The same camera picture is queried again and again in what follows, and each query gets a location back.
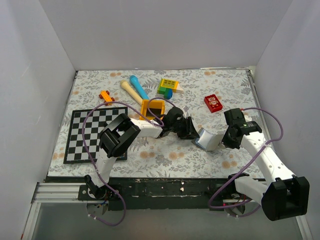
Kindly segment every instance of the red box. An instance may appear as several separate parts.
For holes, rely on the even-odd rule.
[[[223,108],[223,106],[220,103],[219,99],[214,94],[212,94],[210,96],[205,96],[204,97],[204,102],[207,105],[207,107],[209,108],[211,113],[220,111]]]

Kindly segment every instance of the blue cylinder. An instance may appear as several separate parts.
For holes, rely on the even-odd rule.
[[[138,78],[135,75],[130,76],[130,83],[134,86],[138,94],[141,96],[142,99],[149,99],[148,95],[140,85]]]

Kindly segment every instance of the green toy block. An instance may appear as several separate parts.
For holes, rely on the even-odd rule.
[[[166,89],[167,89],[166,87],[160,86],[160,84],[159,84],[157,93],[164,95],[166,92]]]

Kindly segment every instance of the toy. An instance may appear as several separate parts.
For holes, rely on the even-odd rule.
[[[165,89],[165,92],[164,92],[164,99],[171,99],[172,98],[172,94],[173,94],[173,91],[171,88],[166,88]]]
[[[141,104],[141,111],[140,113],[145,116],[147,119],[152,120],[155,117],[151,115],[148,111],[148,99],[143,99]],[[159,116],[165,114],[165,102],[161,100],[152,100],[149,105],[150,110],[153,114]]]
[[[99,98],[100,99],[104,99],[104,102],[114,102],[115,99],[113,97],[109,96],[110,92],[109,91],[101,91],[101,93],[99,94]]]
[[[122,80],[120,82],[121,87],[128,92],[128,94],[131,95],[131,97],[136,100],[136,102],[140,105],[142,105],[142,98],[135,92],[135,90],[129,85],[129,83],[126,80]]]
[[[182,89],[182,87],[180,87],[180,84],[178,81],[161,78],[160,87],[163,87],[166,89],[172,89],[172,91],[177,94],[184,93],[184,90]]]
[[[165,94],[165,92],[166,92],[166,88],[165,87],[163,87],[163,86],[160,86],[160,84],[159,84],[159,86],[158,86],[158,89],[157,89],[157,91],[156,91],[158,94],[162,94],[162,95],[164,95]]]
[[[135,75],[130,76],[130,83],[135,87],[142,99],[149,99],[148,95],[140,85],[138,78]]]
[[[220,111],[223,106],[222,104],[219,102],[218,98],[216,95],[210,95],[210,96],[205,96],[204,97],[204,102],[207,105],[207,107],[209,108],[211,113]]]

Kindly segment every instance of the blue toy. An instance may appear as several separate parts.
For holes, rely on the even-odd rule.
[[[164,99],[169,100],[172,98],[173,90],[171,88],[166,88],[164,92]]]
[[[138,78],[135,75],[130,76],[130,83],[135,87],[142,99],[149,99],[148,95],[140,85]]]

